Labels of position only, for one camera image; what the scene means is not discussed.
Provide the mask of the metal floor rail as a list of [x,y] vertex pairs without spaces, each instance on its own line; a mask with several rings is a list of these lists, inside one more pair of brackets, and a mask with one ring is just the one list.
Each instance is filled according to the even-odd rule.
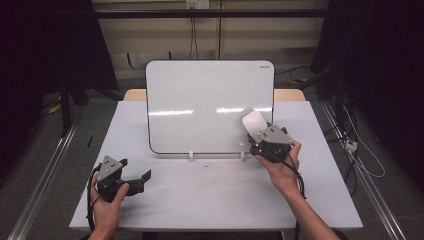
[[29,230],[66,155],[69,145],[74,138],[77,127],[78,123],[73,123],[66,134],[60,138],[41,179],[37,182],[35,190],[18,217],[7,240],[26,240]]
[[365,166],[363,165],[359,155],[354,156],[350,150],[345,148],[345,143],[348,140],[347,133],[342,130],[336,123],[335,111],[329,103],[321,103],[321,106],[329,123],[332,126],[332,132],[335,133],[342,150],[347,154],[349,164],[352,167],[352,170],[355,172],[357,180],[361,183],[363,189],[365,190],[378,218],[380,219],[380,222],[388,233],[389,239],[406,240],[406,237],[394,213],[374,183],[375,176],[365,171]]

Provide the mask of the person's right hand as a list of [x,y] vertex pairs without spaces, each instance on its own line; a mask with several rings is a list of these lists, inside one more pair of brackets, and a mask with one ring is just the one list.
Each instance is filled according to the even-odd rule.
[[292,139],[292,147],[284,163],[272,163],[264,157],[258,155],[256,159],[268,171],[270,180],[274,187],[283,195],[285,199],[300,194],[297,174],[291,168],[298,170],[300,162],[298,155],[301,144]]

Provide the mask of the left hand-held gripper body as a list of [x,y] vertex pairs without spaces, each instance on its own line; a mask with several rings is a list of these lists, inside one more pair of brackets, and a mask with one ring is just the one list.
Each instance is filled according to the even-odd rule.
[[112,202],[117,196],[118,190],[125,184],[121,178],[124,167],[114,158],[104,157],[97,177],[97,191],[99,197],[106,202]]

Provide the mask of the white wall socket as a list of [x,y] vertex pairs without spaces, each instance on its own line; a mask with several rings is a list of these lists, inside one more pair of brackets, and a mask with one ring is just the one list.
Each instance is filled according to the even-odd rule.
[[210,8],[210,2],[209,0],[185,0],[186,8],[187,9],[200,9],[200,10],[206,10]]

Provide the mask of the white whiteboard eraser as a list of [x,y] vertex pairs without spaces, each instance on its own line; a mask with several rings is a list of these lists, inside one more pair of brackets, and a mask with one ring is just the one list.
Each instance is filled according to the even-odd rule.
[[248,134],[256,143],[262,141],[259,137],[260,133],[265,130],[268,125],[262,114],[258,111],[252,111],[242,118],[242,124]]

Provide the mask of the black horizontal bar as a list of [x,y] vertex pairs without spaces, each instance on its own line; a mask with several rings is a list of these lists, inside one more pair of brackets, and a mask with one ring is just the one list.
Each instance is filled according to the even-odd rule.
[[326,9],[288,9],[288,10],[134,10],[134,11],[96,11],[101,19],[130,18],[315,18],[333,15]]

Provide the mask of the person's left hand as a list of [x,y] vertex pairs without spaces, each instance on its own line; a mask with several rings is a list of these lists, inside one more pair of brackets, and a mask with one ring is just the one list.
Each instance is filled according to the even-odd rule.
[[129,189],[128,184],[124,184],[117,193],[117,196],[112,202],[106,202],[99,197],[96,189],[97,174],[94,175],[94,179],[91,181],[90,195],[95,200],[93,211],[94,211],[94,231],[117,231],[120,215],[121,215],[121,203],[124,200],[127,191]]

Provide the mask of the wooden table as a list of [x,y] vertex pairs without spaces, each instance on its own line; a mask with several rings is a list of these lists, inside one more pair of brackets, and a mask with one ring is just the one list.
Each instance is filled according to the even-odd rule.
[[[147,92],[145,89],[130,89],[128,90],[123,100],[124,101],[145,101]],[[275,89],[275,101],[305,101],[304,93],[299,89]]]

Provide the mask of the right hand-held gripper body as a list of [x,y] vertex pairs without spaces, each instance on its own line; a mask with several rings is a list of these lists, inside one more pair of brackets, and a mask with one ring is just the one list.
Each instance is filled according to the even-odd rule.
[[254,156],[260,155],[272,163],[282,163],[288,156],[293,145],[287,135],[285,128],[280,129],[272,125],[263,130],[259,137],[262,139],[258,147],[250,147],[250,153]]

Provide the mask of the white magnetic whiteboard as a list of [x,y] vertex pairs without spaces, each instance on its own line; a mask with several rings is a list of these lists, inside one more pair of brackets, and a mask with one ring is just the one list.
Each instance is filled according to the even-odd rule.
[[273,120],[268,60],[154,60],[146,65],[149,145],[157,154],[237,154],[250,148],[242,118]]

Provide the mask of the black metal stand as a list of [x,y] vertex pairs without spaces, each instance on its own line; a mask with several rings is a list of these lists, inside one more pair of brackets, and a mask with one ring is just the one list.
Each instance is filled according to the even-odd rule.
[[71,127],[73,126],[69,97],[72,97],[77,105],[86,105],[89,101],[89,97],[85,92],[86,89],[93,89],[94,91],[114,101],[121,101],[123,99],[122,95],[113,93],[111,90],[101,87],[98,83],[95,83],[91,79],[82,78],[77,75],[62,77],[60,80],[62,137],[65,137],[71,131]]
[[298,89],[303,91],[314,85],[320,100],[335,99],[335,118],[337,124],[342,124],[343,117],[343,76],[337,66],[330,64],[317,75],[300,84]]

